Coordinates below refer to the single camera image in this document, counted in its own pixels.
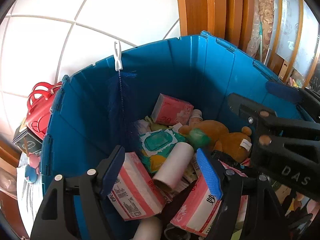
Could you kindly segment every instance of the paper towel roll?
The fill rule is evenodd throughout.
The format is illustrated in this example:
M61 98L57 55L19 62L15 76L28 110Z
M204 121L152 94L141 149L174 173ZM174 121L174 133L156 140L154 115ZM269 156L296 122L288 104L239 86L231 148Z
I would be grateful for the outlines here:
M193 147L185 142L178 142L170 152L153 181L160 189L170 192L180 182L185 169L194 154Z
M141 220L133 240L160 240L162 223L157 217L149 217Z

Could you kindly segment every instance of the brown teddy bear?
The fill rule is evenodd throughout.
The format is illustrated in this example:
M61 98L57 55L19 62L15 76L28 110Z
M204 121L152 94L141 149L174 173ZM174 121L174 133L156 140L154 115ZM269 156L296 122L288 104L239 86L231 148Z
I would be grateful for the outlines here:
M249 136L251 134L252 131L247 126L243 127L241 132L222 134L214 150L229 154L235 161L242 163L250 154L251 139Z
M210 139L211 143L209 145L210 150L213 150L216 141L222 136L223 134L229 134L228 128L215 120L205 120L194 125L183 125L179 128L179 133L185 137L188 136L190 131L194 128L199 128L202 132L204 132Z

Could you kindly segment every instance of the blue brush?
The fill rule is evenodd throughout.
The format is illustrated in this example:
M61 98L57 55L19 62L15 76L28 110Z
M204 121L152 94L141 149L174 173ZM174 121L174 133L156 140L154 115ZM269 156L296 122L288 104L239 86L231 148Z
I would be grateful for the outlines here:
M140 138L135 122L137 120L136 97L128 82L130 79L134 79L136 74L121 71L123 67L119 41L115 42L114 58L118 75L114 75L108 80L110 138L113 146L121 145L126 152L132 152L137 150Z

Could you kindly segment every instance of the blue plastic bin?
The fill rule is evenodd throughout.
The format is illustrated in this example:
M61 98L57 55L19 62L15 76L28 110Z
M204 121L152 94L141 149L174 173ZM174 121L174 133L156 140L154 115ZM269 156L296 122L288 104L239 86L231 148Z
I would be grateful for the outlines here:
M159 93L163 93L192 103L202 110L204 119L218 120L230 132L240 131L246 123L227 106L226 96L233 92L274 109L279 117L301 118L294 104L267 93L267 81L280 82L273 72L208 32L129 49L122 53L122 62L126 72L137 73L131 82L140 95L141 119L151 114ZM107 80L115 74L110 56L63 78L42 146L44 193L55 175L83 174L114 148L108 139ZM87 239L79 199L75 203L80 231ZM124 222L109 201L104 203L104 211L116 237L130 239L137 221Z

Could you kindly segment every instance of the teddy bear ear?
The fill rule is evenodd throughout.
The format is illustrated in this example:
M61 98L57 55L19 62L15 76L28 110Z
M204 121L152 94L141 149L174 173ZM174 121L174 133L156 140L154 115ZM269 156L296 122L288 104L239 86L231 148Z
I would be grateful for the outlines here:
M252 135L252 130L248 126L242 127L241 132L247 136Z

